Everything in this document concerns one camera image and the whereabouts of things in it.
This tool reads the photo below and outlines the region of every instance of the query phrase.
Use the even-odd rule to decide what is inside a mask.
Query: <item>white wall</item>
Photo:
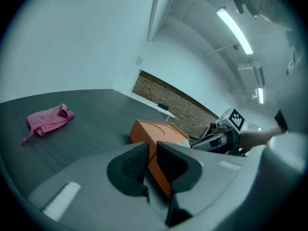
[[[139,69],[169,83],[220,116],[238,103],[229,85],[202,52],[183,36],[163,27]]]
[[[112,88],[144,49],[152,0],[28,0],[0,51],[0,103]]]
[[[145,42],[143,48],[139,51],[138,56],[145,59],[152,50],[152,47],[153,42]],[[133,90],[135,82],[137,81],[138,75],[141,71],[141,66],[136,65],[138,56],[133,64],[130,64],[126,69],[123,69],[121,73],[118,73],[113,89],[124,92]]]
[[[205,38],[200,36],[200,34],[197,33],[195,29],[190,27],[188,24],[181,22],[178,18],[170,15],[166,20],[166,24],[171,29],[183,35],[188,42],[197,46],[203,53],[209,53],[216,50]],[[233,72],[219,54],[212,54],[206,58],[208,61],[211,61],[211,63],[215,65],[215,68],[221,70],[222,75],[225,77],[227,83],[230,86],[239,85]]]
[[[239,107],[239,113],[248,121],[261,128],[269,128],[277,124],[275,115],[278,109],[256,103],[244,104]]]

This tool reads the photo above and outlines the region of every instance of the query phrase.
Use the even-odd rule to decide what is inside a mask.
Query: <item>human arm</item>
[[[283,133],[285,133],[285,130],[279,125],[275,125],[260,131],[241,131],[240,148],[243,148],[246,151],[250,151],[250,149],[254,146],[266,144],[273,136]]]

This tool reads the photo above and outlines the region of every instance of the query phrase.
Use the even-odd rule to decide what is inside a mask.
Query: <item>ceiling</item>
[[[240,47],[238,51],[232,45],[237,39],[216,11],[225,7],[250,43],[253,55],[247,56]],[[237,71],[238,64],[258,61],[263,66],[266,85],[265,93],[271,98],[273,91],[285,80],[286,69],[292,56],[285,29],[255,19],[245,8],[244,14],[238,14],[233,0],[175,0],[166,24],[181,33],[187,40],[202,49],[204,54],[229,46],[207,56],[228,79],[231,89],[247,91]]]

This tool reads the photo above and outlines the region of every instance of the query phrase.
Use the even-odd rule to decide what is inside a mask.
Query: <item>black object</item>
[[[233,49],[235,49],[236,51],[239,50],[239,45],[238,44],[233,44]]]
[[[171,194],[188,191],[202,174],[200,163],[166,144],[157,143],[157,163],[171,185]]]
[[[236,10],[238,13],[244,13],[243,4],[245,4],[244,0],[233,0],[236,6]]]
[[[172,227],[192,217],[189,212],[179,208],[175,194],[192,189],[201,177],[202,167],[194,158],[162,142],[157,143],[156,153],[157,163],[171,185],[166,224]]]
[[[162,109],[164,109],[164,110],[168,110],[168,109],[169,109],[168,106],[163,105],[162,103],[158,103],[158,107],[159,107],[159,108],[162,108]]]
[[[149,164],[149,143],[143,143],[112,159],[107,167],[110,182],[122,193],[129,196],[146,196],[148,188],[143,184]]]
[[[288,126],[284,120],[284,117],[281,113],[281,111],[279,110],[278,113],[275,116],[275,120],[277,121],[278,125],[283,128],[285,131],[288,130]]]

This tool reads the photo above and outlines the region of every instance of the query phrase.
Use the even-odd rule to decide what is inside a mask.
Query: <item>brick wall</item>
[[[168,111],[176,117],[170,118],[168,123],[174,124],[194,138],[202,137],[210,123],[218,119],[218,116],[190,96],[143,71],[132,92],[154,103],[168,106]]]

